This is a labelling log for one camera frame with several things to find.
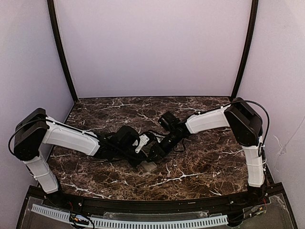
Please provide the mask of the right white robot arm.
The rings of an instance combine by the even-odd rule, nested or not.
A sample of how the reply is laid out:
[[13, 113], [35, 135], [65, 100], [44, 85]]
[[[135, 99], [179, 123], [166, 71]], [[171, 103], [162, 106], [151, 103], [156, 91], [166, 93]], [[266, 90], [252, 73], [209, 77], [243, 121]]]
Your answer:
[[248, 170], [248, 185], [261, 187], [264, 183], [263, 147], [267, 132], [263, 130], [263, 120], [250, 106], [249, 100], [240, 97], [232, 102], [202, 113], [195, 113], [185, 120], [177, 119], [166, 112], [159, 119], [160, 125], [169, 133], [149, 152], [152, 160], [167, 156], [175, 146], [190, 135], [202, 131], [229, 127], [236, 141], [242, 146]]

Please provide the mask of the white universal remote control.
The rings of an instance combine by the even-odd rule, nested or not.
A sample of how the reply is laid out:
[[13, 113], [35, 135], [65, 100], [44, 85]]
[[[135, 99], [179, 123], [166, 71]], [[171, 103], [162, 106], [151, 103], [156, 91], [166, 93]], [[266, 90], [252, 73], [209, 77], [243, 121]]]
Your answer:
[[154, 162], [142, 161], [141, 166], [147, 171], [152, 172], [157, 168], [157, 165]]

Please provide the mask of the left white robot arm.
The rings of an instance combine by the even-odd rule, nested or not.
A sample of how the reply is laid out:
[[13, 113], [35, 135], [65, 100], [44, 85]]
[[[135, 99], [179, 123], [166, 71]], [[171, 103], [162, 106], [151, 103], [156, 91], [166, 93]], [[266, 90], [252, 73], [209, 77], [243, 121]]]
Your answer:
[[100, 135], [58, 122], [46, 115], [45, 109], [37, 108], [16, 126], [8, 149], [27, 166], [43, 191], [52, 194], [59, 191], [60, 184], [41, 155], [41, 144], [61, 146], [107, 161], [123, 158], [138, 164], [146, 159], [141, 149], [149, 141], [147, 134], [140, 135], [130, 126]]

